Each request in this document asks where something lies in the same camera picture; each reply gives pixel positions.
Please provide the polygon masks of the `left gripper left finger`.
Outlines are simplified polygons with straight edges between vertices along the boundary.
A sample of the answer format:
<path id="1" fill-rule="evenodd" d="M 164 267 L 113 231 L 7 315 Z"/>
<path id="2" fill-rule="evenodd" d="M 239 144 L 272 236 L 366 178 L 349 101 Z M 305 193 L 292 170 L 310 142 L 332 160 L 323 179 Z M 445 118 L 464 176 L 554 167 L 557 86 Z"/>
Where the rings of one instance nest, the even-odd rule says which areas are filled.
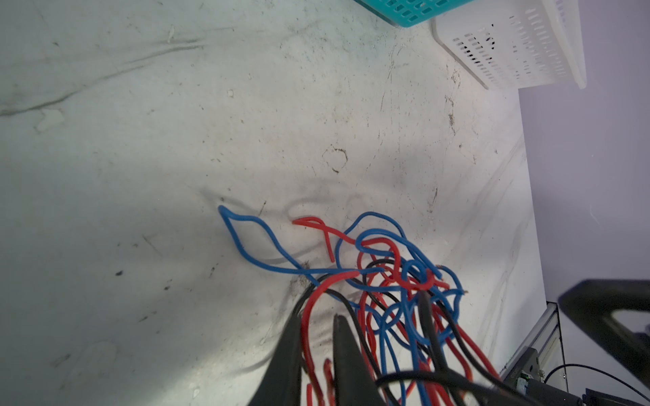
<path id="1" fill-rule="evenodd" d="M 300 405 L 301 368 L 301 316 L 293 314 L 249 405 Z"/>

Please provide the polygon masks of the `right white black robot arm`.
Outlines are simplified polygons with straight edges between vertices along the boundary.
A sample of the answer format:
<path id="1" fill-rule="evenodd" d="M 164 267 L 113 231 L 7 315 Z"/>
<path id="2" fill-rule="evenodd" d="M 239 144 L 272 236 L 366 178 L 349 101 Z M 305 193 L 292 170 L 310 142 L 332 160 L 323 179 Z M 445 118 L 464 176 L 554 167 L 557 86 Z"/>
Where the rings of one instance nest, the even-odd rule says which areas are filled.
<path id="1" fill-rule="evenodd" d="M 558 298 L 560 310 L 636 379 L 649 386 L 649 340 L 614 318 L 649 311 L 648 279 L 587 279 Z"/>

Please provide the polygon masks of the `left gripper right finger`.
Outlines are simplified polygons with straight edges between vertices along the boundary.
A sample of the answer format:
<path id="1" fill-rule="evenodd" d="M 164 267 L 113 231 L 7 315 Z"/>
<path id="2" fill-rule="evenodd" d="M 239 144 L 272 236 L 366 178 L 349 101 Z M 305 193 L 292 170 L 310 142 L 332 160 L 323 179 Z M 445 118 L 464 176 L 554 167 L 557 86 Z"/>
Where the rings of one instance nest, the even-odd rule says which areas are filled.
<path id="1" fill-rule="evenodd" d="M 333 366 L 337 405 L 385 405 L 343 316 L 333 318 Z"/>

